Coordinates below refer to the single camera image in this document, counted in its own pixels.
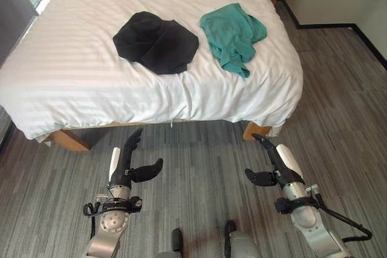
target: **black baseboard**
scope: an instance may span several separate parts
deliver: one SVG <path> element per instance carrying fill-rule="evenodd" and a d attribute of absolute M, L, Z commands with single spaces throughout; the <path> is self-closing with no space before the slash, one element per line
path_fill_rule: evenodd
<path fill-rule="evenodd" d="M 299 30 L 309 29 L 309 28 L 334 28 L 334 27 L 350 27 L 355 33 L 360 37 L 360 39 L 364 42 L 364 44 L 368 47 L 368 49 L 373 53 L 376 59 L 382 64 L 382 66 L 387 70 L 387 60 L 382 56 L 382 54 L 378 51 L 378 49 L 372 44 L 372 42 L 368 39 L 368 37 L 362 32 L 362 30 L 356 24 L 300 24 L 297 17 L 294 15 L 286 0 L 281 1 L 287 11 L 289 12 L 296 28 Z"/>

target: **white bedsheet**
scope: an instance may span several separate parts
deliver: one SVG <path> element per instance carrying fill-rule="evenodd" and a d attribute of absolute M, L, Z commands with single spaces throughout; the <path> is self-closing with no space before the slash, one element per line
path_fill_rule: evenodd
<path fill-rule="evenodd" d="M 267 27 L 247 79 L 220 68 L 200 17 L 229 3 Z M 120 58 L 113 35 L 136 12 L 175 19 L 199 37 L 186 72 L 158 76 Z M 251 120 L 281 126 L 302 92 L 302 69 L 270 0 L 52 0 L 0 69 L 0 104 L 28 139 L 64 127 Z"/>

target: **floor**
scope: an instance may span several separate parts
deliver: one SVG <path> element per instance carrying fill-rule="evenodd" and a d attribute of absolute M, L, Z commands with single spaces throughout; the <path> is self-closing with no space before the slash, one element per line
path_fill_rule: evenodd
<path fill-rule="evenodd" d="M 281 136 L 307 183 L 317 182 L 326 204 L 364 226 L 374 238 L 351 242 L 356 257 L 387 253 L 387 72 L 347 28 L 297 30 L 284 6 L 278 12 L 304 69 L 304 94 Z M 246 167 L 270 170 L 258 143 L 244 142 L 245 122 L 180 123 L 145 127 L 134 167 L 164 158 L 152 181 L 133 186 L 143 198 L 122 236 L 121 257 L 154 257 L 170 248 L 180 227 L 184 258 L 222 257 L 222 226 L 235 219 L 264 258 L 312 258 L 289 216 L 277 214 L 279 187 L 254 187 Z M 112 148 L 133 127 L 78 132 L 94 147 L 69 152 L 27 141 L 12 130 L 0 152 L 0 257 L 79 257 L 90 220 L 83 204 L 105 193 Z M 360 234 L 334 219 L 344 237 Z"/>

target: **black cable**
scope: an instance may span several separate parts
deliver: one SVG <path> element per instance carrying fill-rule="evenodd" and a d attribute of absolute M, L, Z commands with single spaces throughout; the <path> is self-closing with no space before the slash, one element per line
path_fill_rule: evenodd
<path fill-rule="evenodd" d="M 351 227 L 357 228 L 359 231 L 366 234 L 366 236 L 346 237 L 346 238 L 342 239 L 344 243 L 352 242 L 352 241 L 367 241 L 367 240 L 370 240 L 372 238 L 372 232 L 369 231 L 367 228 L 363 227 L 362 224 L 358 224 L 354 220 L 351 220 L 350 218 L 343 216 L 342 214 L 339 214 L 339 213 L 327 208 L 324 205 L 320 205 L 320 204 L 316 205 L 316 204 L 312 204 L 312 203 L 305 203 L 305 205 L 310 205 L 312 207 L 320 208 L 321 210 L 323 210 L 324 212 L 326 212 L 330 216 L 350 225 Z"/>
<path fill-rule="evenodd" d="M 96 234 L 96 218 L 95 216 L 98 215 L 98 209 L 100 207 L 101 203 L 100 202 L 96 202 L 96 204 L 93 206 L 92 203 L 88 203 L 88 204 L 85 204 L 83 206 L 83 214 L 86 216 L 86 217 L 91 217 L 91 232 L 90 232 L 90 240 L 95 236 Z"/>

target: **wooden bed frame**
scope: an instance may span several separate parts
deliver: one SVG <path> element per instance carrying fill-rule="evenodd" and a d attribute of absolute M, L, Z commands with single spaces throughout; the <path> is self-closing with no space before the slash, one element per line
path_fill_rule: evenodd
<path fill-rule="evenodd" d="M 186 122 L 185 120 L 177 120 L 174 122 Z M 117 126 L 135 126 L 135 125 L 147 125 L 149 123 L 111 123 L 109 125 L 105 126 L 99 126 L 94 128 L 103 128 L 103 127 L 117 127 Z M 61 129 L 58 131 L 55 131 L 50 134 L 49 137 L 47 137 L 46 140 L 53 141 L 57 143 L 58 145 L 61 145 L 69 150 L 72 151 L 88 151 L 90 150 L 91 146 L 84 142 L 80 137 L 75 135 L 71 132 L 71 130 L 76 129 L 86 129 L 86 128 L 70 128 L 70 129 Z M 267 135 L 270 131 L 271 127 L 259 127 L 254 122 L 250 122 L 244 133 L 243 133 L 243 139 L 244 140 L 254 140 L 252 137 L 252 133 L 257 133 L 261 135 Z"/>

